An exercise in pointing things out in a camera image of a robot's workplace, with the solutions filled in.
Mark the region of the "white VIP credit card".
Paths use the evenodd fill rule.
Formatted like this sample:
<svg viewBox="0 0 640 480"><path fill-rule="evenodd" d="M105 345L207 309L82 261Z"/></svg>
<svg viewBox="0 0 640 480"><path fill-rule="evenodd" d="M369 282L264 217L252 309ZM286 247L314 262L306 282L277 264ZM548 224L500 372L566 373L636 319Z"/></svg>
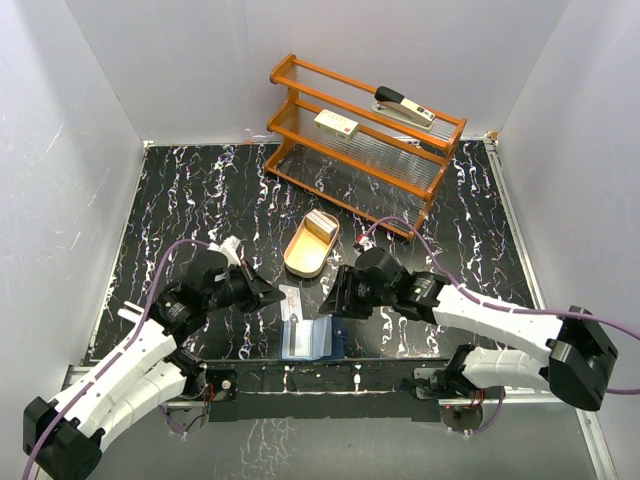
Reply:
<svg viewBox="0 0 640 480"><path fill-rule="evenodd" d="M280 285L279 290L285 295L285 298L280 302L282 320L294 323L302 321L304 316L299 288Z"/></svg>

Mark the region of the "blue card holder wallet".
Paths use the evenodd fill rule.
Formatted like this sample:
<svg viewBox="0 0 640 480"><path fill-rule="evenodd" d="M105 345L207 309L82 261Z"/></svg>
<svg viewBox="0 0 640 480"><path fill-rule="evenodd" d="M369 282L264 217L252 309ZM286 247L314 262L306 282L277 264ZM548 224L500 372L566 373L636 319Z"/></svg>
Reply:
<svg viewBox="0 0 640 480"><path fill-rule="evenodd" d="M342 359L348 332L341 318L285 321L281 328L280 358L285 361Z"/></svg>

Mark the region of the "stack of credit cards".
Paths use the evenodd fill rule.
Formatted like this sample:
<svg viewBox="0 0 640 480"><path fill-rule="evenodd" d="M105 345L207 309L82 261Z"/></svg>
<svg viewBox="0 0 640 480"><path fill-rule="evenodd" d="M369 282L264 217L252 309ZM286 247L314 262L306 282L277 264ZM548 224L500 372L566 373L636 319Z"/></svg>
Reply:
<svg viewBox="0 0 640 480"><path fill-rule="evenodd" d="M313 210L305 216L305 227L317 238L329 244L338 229L337 223L323 212Z"/></svg>

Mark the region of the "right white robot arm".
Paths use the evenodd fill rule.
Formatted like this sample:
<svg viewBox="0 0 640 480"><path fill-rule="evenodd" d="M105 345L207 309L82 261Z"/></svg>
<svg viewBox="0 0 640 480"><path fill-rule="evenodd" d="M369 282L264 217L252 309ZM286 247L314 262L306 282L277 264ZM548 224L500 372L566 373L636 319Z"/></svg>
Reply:
<svg viewBox="0 0 640 480"><path fill-rule="evenodd" d="M470 293L441 274L411 272L381 248L339 268L319 311L365 320L377 307L504 344L503 349L460 345L444 369L406 380L407 386L433 397L466 397L494 387L529 388L595 412L618 358L603 328L579 308L545 314L499 302Z"/></svg>

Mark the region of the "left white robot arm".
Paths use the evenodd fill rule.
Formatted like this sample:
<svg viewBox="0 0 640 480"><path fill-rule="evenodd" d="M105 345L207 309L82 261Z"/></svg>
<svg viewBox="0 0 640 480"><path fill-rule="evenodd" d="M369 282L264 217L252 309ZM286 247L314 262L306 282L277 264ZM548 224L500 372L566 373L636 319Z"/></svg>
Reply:
<svg viewBox="0 0 640 480"><path fill-rule="evenodd" d="M151 294L135 328L73 385L23 413L22 476L39 466L53 479L85 479L125 430L165 402L194 399L206 387L201 360L183 349L210 313L253 313L284 300L243 259L203 250L187 274Z"/></svg>

